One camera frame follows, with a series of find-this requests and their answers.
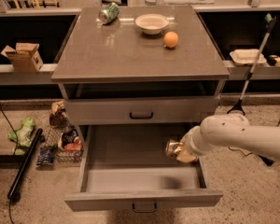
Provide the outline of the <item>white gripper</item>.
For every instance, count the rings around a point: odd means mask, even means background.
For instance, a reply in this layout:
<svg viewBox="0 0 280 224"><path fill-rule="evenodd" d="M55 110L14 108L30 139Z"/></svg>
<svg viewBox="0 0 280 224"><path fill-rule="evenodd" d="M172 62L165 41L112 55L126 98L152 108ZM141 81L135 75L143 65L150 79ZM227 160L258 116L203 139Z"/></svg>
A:
<svg viewBox="0 0 280 224"><path fill-rule="evenodd" d="M194 163L198 160L197 156L203 156L203 139L199 128L190 129L181 139L181 142L175 142L174 153L179 153L176 157L183 163Z"/></svg>

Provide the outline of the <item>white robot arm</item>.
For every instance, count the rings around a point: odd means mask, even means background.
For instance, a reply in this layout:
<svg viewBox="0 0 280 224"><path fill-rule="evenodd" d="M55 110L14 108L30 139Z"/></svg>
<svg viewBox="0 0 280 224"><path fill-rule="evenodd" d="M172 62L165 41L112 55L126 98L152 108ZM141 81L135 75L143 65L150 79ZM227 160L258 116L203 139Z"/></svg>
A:
<svg viewBox="0 0 280 224"><path fill-rule="evenodd" d="M214 115L176 144L175 158L193 162L216 147L237 147L280 162L280 127L253 126L241 114Z"/></svg>

